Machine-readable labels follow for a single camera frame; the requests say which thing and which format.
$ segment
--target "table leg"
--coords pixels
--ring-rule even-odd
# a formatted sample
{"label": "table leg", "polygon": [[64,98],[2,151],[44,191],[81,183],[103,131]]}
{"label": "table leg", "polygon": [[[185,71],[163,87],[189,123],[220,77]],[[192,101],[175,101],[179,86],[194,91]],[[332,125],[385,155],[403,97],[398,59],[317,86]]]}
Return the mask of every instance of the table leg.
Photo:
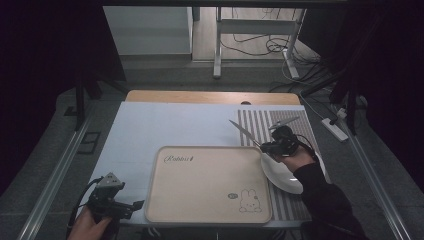
{"label": "table leg", "polygon": [[301,9],[300,14],[297,16],[294,29],[292,34],[290,34],[289,42],[287,49],[283,50],[284,59],[289,69],[290,75],[293,79],[299,78],[299,73],[297,72],[296,67],[293,62],[293,48],[297,40],[297,35],[299,34],[300,27],[302,26],[303,17],[305,16],[305,9]]}
{"label": "table leg", "polygon": [[216,8],[216,45],[213,65],[213,78],[221,78],[221,8]]}

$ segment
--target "beige cutting board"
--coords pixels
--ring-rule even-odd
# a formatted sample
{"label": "beige cutting board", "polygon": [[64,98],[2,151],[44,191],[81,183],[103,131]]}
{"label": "beige cutting board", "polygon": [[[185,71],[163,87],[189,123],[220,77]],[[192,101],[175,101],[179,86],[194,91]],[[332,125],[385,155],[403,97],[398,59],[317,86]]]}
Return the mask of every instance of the beige cutting board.
{"label": "beige cutting board", "polygon": [[163,147],[146,217],[169,223],[265,223],[268,180],[255,147]]}

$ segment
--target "arm sleeve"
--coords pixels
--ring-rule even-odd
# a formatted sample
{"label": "arm sleeve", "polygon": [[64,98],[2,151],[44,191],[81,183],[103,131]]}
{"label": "arm sleeve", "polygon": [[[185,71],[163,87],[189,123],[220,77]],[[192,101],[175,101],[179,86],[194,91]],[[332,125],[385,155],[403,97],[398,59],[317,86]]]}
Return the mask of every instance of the arm sleeve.
{"label": "arm sleeve", "polygon": [[325,180],[317,163],[300,167],[294,176],[302,183],[302,201],[312,216],[308,231],[317,239],[367,239],[352,213],[350,201]]}

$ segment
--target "metal rail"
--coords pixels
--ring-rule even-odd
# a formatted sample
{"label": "metal rail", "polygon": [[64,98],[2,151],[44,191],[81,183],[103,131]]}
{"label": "metal rail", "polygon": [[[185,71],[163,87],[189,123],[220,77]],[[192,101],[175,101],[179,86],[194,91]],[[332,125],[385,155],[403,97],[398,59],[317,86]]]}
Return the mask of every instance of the metal rail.
{"label": "metal rail", "polygon": [[62,184],[63,178],[65,177],[69,166],[71,165],[72,159],[78,150],[78,146],[84,137],[88,126],[90,125],[93,116],[92,113],[94,112],[95,107],[96,104],[94,103],[90,104],[90,106],[87,108],[87,117],[85,121],[82,123],[81,128],[78,131],[75,131],[72,135],[72,138],[70,139],[65,151],[60,157],[55,169],[50,175],[50,178],[43,191],[41,192],[41,195],[38,197],[38,200],[17,239],[34,239],[40,230],[44,218],[46,217],[47,212],[50,209],[50,206],[56,196],[56,193]]}

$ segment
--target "metal frame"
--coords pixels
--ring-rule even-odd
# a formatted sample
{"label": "metal frame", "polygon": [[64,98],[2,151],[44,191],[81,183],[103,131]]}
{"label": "metal frame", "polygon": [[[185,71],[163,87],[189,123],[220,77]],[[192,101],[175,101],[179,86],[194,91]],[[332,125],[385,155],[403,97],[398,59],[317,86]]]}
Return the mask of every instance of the metal frame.
{"label": "metal frame", "polygon": [[216,12],[216,45],[213,67],[213,77],[221,77],[221,34],[276,34],[289,35],[287,49],[283,51],[285,61],[293,79],[299,78],[294,66],[292,54],[293,48],[302,26],[305,9],[301,9],[295,20],[241,20],[222,19],[221,7],[217,7]]}

